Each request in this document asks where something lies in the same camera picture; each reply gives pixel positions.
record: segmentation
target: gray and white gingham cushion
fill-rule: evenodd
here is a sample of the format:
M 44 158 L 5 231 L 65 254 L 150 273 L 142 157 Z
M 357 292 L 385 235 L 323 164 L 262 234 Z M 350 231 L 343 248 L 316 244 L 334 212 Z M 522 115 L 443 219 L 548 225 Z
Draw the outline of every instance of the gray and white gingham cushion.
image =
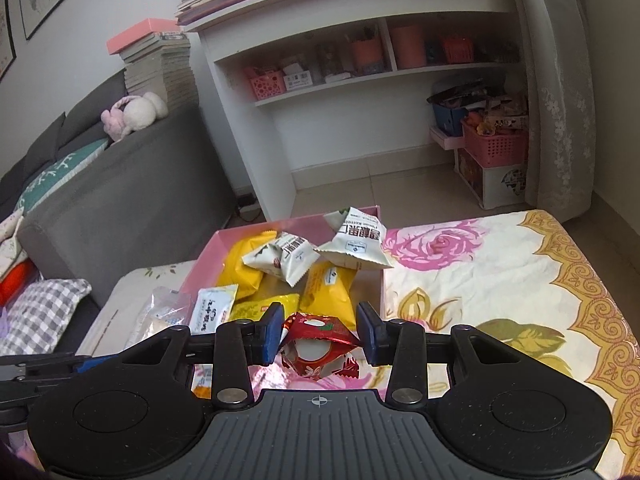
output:
M 8 313 L 8 333 L 0 355 L 53 352 L 82 298 L 91 292 L 86 280 L 32 283 Z

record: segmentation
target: gray ribbed plate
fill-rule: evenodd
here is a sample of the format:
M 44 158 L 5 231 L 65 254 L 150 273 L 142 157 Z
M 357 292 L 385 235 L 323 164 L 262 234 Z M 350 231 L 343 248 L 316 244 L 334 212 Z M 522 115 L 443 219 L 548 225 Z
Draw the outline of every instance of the gray ribbed plate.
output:
M 140 480 L 495 480 L 457 458 L 417 413 L 372 390 L 265 390 L 242 412 L 215 416 L 202 439 Z M 593 471 L 567 478 L 599 479 Z

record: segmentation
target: green object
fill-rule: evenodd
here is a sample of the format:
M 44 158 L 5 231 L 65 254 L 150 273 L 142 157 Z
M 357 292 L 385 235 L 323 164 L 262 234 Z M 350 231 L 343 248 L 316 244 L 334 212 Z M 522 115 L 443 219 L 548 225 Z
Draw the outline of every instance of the green object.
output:
M 73 176 L 91 164 L 107 147 L 108 140 L 96 140 L 43 170 L 20 195 L 14 210 L 24 213 L 36 207 L 51 193 L 66 184 Z

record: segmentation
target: pink plush toy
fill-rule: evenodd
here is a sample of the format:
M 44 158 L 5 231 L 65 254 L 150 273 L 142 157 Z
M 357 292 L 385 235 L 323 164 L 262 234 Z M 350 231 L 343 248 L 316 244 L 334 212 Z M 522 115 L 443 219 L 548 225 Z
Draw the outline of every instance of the pink plush toy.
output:
M 123 97 L 111 107 L 111 110 L 103 111 L 100 120 L 104 123 L 104 132 L 118 142 L 131 132 L 146 128 L 156 119 L 163 119 L 168 114 L 169 110 L 164 101 L 153 92 L 147 92 L 143 96 Z

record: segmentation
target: yellow snack package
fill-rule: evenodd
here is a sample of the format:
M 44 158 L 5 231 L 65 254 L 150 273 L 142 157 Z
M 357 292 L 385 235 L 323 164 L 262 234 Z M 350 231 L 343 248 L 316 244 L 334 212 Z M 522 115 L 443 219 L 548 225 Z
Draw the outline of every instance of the yellow snack package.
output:
M 258 290 L 264 273 L 261 270 L 247 267 L 242 262 L 242 257 L 265 243 L 274 240 L 276 235 L 276 231 L 264 231 L 259 235 L 238 240 L 226 256 L 224 267 L 216 286 L 235 285 L 237 283 L 236 300 L 246 298 Z
M 243 301 L 236 303 L 229 314 L 229 321 L 235 319 L 252 319 L 258 321 L 262 314 L 268 309 L 271 303 L 281 303 L 284 307 L 284 319 L 298 311 L 298 303 L 300 302 L 299 294 L 286 294 L 284 296 L 273 296 L 257 301 Z
M 355 269 L 336 267 L 331 262 L 318 262 L 309 269 L 299 311 L 315 316 L 334 316 L 349 330 L 356 329 L 355 309 L 349 289 L 356 277 Z

